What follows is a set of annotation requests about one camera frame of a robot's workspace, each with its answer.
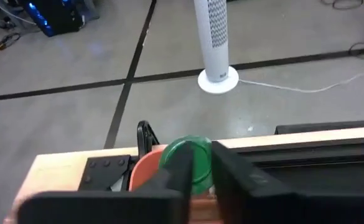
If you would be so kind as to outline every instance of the computer tower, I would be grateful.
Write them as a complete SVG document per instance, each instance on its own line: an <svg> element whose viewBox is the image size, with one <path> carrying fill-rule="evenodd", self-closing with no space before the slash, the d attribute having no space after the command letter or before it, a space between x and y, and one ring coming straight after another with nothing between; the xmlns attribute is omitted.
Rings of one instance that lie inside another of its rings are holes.
<svg viewBox="0 0 364 224"><path fill-rule="evenodd" d="M19 0L19 4L48 37L76 32L83 25L72 0Z"/></svg>

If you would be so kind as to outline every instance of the orange container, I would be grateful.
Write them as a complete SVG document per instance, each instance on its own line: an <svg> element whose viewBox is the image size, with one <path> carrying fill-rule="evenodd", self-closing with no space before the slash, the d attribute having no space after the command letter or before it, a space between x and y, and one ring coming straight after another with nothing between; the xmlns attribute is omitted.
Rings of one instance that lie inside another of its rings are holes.
<svg viewBox="0 0 364 224"><path fill-rule="evenodd" d="M136 190L149 180L158 170L162 150L151 151L143 156L134 166L129 181L129 191ZM221 224L217 201L213 195L206 192L193 195L190 203L190 223Z"/></svg>

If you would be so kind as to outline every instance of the wooden board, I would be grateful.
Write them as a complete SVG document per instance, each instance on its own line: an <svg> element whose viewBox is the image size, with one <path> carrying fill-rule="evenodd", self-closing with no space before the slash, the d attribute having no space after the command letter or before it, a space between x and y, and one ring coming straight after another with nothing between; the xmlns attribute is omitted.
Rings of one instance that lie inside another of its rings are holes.
<svg viewBox="0 0 364 224"><path fill-rule="evenodd" d="M352 128L311 133L280 134L239 139L219 140L229 148L255 147L304 142L327 142L343 139L364 139L364 128ZM165 148L166 145L154 146L153 150ZM118 156L130 154L136 156L136 147L119 149L102 149L95 151L66 152L38 155L14 200L12 210L4 223L14 223L17 207L31 195L53 190L77 190L86 160L89 157Z"/></svg>

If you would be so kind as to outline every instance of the green lid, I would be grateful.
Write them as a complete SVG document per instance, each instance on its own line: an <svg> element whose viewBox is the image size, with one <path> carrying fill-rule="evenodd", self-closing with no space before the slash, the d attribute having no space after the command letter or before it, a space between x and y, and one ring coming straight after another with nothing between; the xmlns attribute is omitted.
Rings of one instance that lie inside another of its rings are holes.
<svg viewBox="0 0 364 224"><path fill-rule="evenodd" d="M211 172L211 140L201 136L186 136L170 143L161 155L159 167L162 167L173 153L180 149L186 141L192 142L194 150L192 193L202 194L208 190L212 184Z"/></svg>

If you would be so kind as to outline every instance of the screw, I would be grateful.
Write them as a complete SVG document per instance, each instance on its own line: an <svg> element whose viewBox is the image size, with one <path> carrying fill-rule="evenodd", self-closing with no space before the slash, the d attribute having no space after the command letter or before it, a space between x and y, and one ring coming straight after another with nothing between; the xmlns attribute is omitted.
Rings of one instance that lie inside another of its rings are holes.
<svg viewBox="0 0 364 224"><path fill-rule="evenodd" d="M93 168L96 166L96 162L95 161L91 161L89 164L89 167Z"/></svg>
<svg viewBox="0 0 364 224"><path fill-rule="evenodd" d="M85 181L85 183L89 183L91 180L92 180L92 178L90 178L90 176L88 175L85 177L84 181Z"/></svg>
<svg viewBox="0 0 364 224"><path fill-rule="evenodd" d="M110 162L109 161L105 161L104 163L103 163L103 166L105 166L105 167L108 167L110 165Z"/></svg>

